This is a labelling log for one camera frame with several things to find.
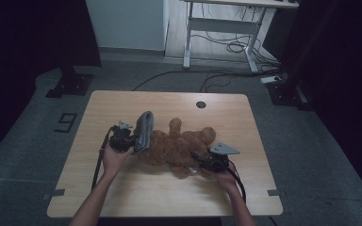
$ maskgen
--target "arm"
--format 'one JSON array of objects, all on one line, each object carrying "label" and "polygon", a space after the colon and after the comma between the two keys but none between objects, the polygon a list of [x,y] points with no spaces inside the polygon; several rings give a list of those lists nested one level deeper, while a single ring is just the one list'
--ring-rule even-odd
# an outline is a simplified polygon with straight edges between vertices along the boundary
[{"label": "arm", "polygon": [[[234,166],[230,165],[229,168],[235,171]],[[230,198],[237,225],[255,226],[254,218],[239,193],[234,177],[227,171],[215,173],[215,177]]]},{"label": "arm", "polygon": [[125,164],[127,156],[133,152],[133,147],[126,153],[116,153],[110,146],[106,146],[103,157],[105,171],[90,195],[75,213],[70,225],[96,225],[111,183]]}]

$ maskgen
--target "forearm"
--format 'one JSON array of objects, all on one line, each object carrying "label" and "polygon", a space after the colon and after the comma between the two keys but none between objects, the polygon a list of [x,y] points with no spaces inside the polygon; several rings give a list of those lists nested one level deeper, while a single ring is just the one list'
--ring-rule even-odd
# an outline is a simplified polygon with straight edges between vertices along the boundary
[{"label": "forearm", "polygon": [[237,226],[255,226],[254,218],[246,207],[238,188],[236,186],[230,188],[227,193],[231,201]]},{"label": "forearm", "polygon": [[75,213],[70,225],[96,225],[107,196],[107,191],[116,175],[103,175],[87,199]]}]

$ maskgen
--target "brown fur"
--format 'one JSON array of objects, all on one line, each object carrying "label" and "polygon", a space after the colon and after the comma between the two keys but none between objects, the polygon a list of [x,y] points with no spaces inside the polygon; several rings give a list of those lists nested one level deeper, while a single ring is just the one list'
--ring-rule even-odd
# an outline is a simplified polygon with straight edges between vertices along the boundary
[{"label": "brown fur", "polygon": [[153,131],[150,148],[139,154],[139,160],[152,166],[168,164],[174,174],[182,178],[188,176],[189,167],[199,168],[190,152],[209,158],[207,148],[216,138],[216,132],[213,128],[206,127],[202,131],[186,131],[181,134],[181,124],[181,120],[175,118],[169,123],[169,134],[160,130]]}]

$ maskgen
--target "black curtain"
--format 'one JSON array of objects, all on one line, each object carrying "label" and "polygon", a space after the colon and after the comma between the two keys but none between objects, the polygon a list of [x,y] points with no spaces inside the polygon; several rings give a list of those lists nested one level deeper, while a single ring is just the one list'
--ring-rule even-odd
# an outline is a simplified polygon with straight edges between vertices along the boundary
[{"label": "black curtain", "polygon": [[60,66],[101,66],[85,1],[0,0],[0,141],[35,78]]},{"label": "black curtain", "polygon": [[303,1],[282,63],[362,179],[362,2]]}]

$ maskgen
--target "wooden floor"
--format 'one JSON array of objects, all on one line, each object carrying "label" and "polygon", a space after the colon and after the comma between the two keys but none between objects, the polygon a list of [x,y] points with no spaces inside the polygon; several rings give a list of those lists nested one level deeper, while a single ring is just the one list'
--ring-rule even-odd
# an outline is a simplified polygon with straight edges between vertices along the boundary
[{"label": "wooden floor", "polygon": [[[189,4],[187,6],[187,3],[184,1],[169,0],[169,8],[170,24],[166,44],[166,57],[183,57],[184,45],[187,40],[187,12],[189,11]],[[262,10],[261,8],[247,8],[245,13],[245,9],[246,7],[240,6],[194,4],[193,16],[224,20],[241,20],[243,15],[245,15],[243,17],[243,21],[255,21],[259,17]],[[266,33],[272,21],[273,14],[274,9],[268,8],[263,19],[263,25],[261,26],[258,35],[258,39],[261,42],[263,42],[264,38],[266,37]],[[243,52],[231,53],[227,51],[226,45],[218,44],[204,38],[194,36],[201,35],[207,37],[207,34],[204,31],[192,31],[191,35],[191,58],[246,62],[246,56]],[[225,34],[217,32],[208,32],[208,35],[211,38],[217,39],[219,40],[219,42],[224,43],[230,42],[231,40],[229,39],[234,39],[236,37],[235,34]],[[239,41],[248,42],[248,38],[241,38],[239,39]],[[259,47],[260,41],[257,41],[255,43],[256,48]],[[270,54],[262,47],[260,48],[260,52],[266,57],[270,56]]]}]

